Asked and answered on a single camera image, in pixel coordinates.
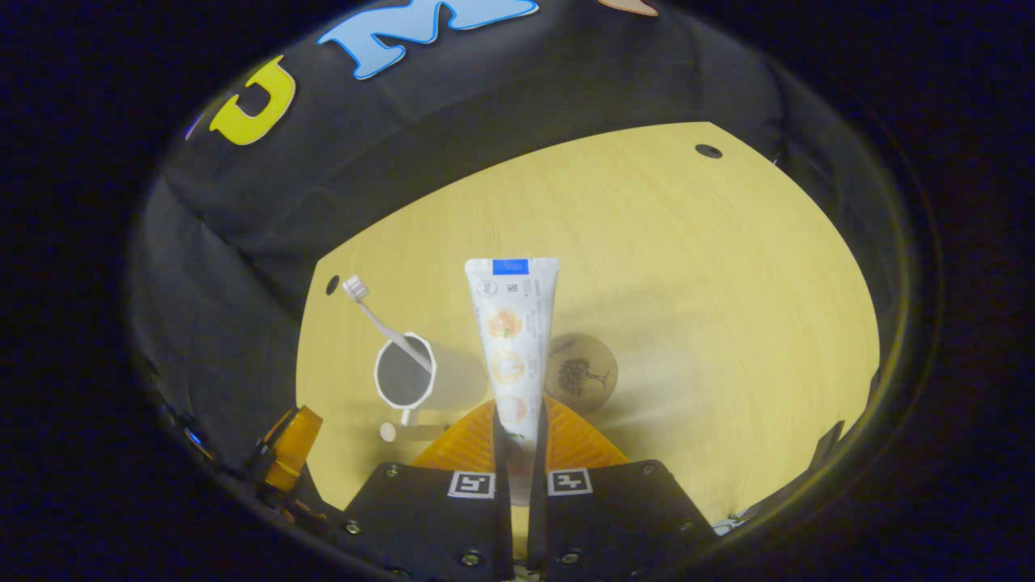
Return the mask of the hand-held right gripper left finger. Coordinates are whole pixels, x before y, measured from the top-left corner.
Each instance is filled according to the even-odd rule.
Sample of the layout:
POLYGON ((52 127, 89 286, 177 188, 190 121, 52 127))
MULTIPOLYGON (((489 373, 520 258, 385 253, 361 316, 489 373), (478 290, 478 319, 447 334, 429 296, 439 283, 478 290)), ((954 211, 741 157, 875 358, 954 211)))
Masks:
POLYGON ((504 449, 487 401, 414 462, 378 465, 344 510, 344 551, 403 581, 512 579, 504 449))

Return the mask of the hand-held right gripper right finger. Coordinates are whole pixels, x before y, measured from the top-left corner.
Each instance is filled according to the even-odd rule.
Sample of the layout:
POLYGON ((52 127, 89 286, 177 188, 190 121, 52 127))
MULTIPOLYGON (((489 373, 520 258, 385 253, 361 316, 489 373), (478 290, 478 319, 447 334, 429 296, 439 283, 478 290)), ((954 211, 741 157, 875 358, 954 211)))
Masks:
POLYGON ((716 534, 661 461, 632 461, 581 414, 544 401, 530 498, 530 568, 544 581, 666 581, 716 534))

